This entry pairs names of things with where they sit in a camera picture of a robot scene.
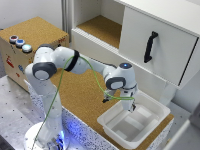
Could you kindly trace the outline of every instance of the brown box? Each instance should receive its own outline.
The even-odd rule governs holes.
[[[12,35],[25,40],[26,44],[32,46],[33,51],[26,54],[16,48],[16,45],[10,44],[9,38]],[[41,44],[51,44],[54,48],[69,47],[69,35],[40,17],[0,31],[0,50],[6,74],[25,90],[28,88],[24,83],[26,79],[24,70],[28,64],[32,63],[34,54]]]

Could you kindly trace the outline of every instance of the black handle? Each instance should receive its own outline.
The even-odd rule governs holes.
[[[157,36],[158,36],[158,33],[153,31],[151,36],[149,37],[149,40],[147,42],[146,52],[145,52],[145,55],[144,55],[144,63],[147,63],[152,59],[152,57],[150,56],[151,48],[152,48],[152,45],[153,45],[153,39],[156,38]]]

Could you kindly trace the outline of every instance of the green wire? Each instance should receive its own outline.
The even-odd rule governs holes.
[[[37,135],[36,135],[36,137],[35,137],[35,139],[34,139],[34,143],[33,143],[33,146],[32,146],[32,148],[31,148],[31,150],[33,150],[33,147],[34,147],[34,145],[35,145],[36,139],[37,139],[37,137],[38,137],[38,135],[39,135],[39,133],[40,133],[40,131],[41,131],[41,129],[42,129],[42,126],[43,126],[44,123],[46,122],[46,120],[47,120],[47,118],[48,118],[48,116],[49,116],[49,113],[50,113],[50,111],[51,111],[51,108],[52,108],[52,106],[53,106],[53,103],[54,103],[54,101],[55,101],[55,99],[56,99],[56,96],[57,96],[58,91],[59,91],[59,89],[60,89],[60,85],[61,85],[61,81],[62,81],[64,69],[65,69],[67,63],[68,63],[73,57],[74,57],[74,56],[70,57],[70,58],[66,61],[64,67],[62,68],[62,72],[61,72],[61,76],[60,76],[60,81],[59,81],[59,84],[58,84],[58,88],[57,88],[56,94],[54,95],[53,101],[52,101],[52,103],[51,103],[51,105],[50,105],[50,108],[49,108],[49,110],[48,110],[48,112],[47,112],[47,115],[46,115],[46,117],[45,117],[45,119],[44,119],[44,121],[43,121],[43,123],[42,123],[42,125],[41,125],[41,127],[40,127],[40,129],[39,129],[39,131],[38,131],[38,133],[37,133]],[[96,75],[96,73],[95,73],[94,68],[92,67],[92,65],[91,65],[91,64],[89,63],[89,61],[88,61],[87,59],[85,59],[84,57],[81,57],[81,56],[80,56],[80,58],[83,59],[85,62],[88,63],[88,65],[90,66],[90,68],[92,69],[92,71],[93,71],[93,73],[94,73],[94,76],[95,76],[95,79],[96,79],[96,81],[97,81],[97,84],[98,84],[99,88],[101,89],[101,91],[103,91],[104,94],[106,94],[107,96],[111,97],[112,99],[117,99],[117,100],[133,100],[133,99],[134,99],[133,97],[114,97],[114,96],[112,96],[112,95],[106,93],[106,92],[103,90],[103,88],[101,87],[101,85],[100,85],[100,83],[99,83],[99,81],[98,81],[98,79],[97,79],[97,75]]]

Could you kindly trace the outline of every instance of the cork board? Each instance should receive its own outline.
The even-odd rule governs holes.
[[[77,27],[100,40],[119,48],[122,25],[103,16],[98,16]]]
[[[58,86],[60,72],[61,70],[51,78],[51,81],[56,86]],[[105,89],[105,83],[101,74],[97,73],[97,77],[101,86]],[[124,149],[109,138],[104,133],[102,126],[97,122],[97,118],[118,101],[112,100],[107,103],[102,103],[103,93],[99,89],[91,70],[87,70],[81,75],[64,72],[59,93],[62,105],[65,108],[78,116],[82,121],[113,143],[120,150]],[[171,114],[167,116],[136,150],[145,150],[173,118],[174,117]]]
[[[40,17],[32,18],[0,31],[0,37],[8,43],[9,37],[12,35],[17,35],[19,39],[24,39],[26,44],[32,46],[33,51],[36,51],[41,44],[50,44],[55,40],[68,36],[66,32]]]

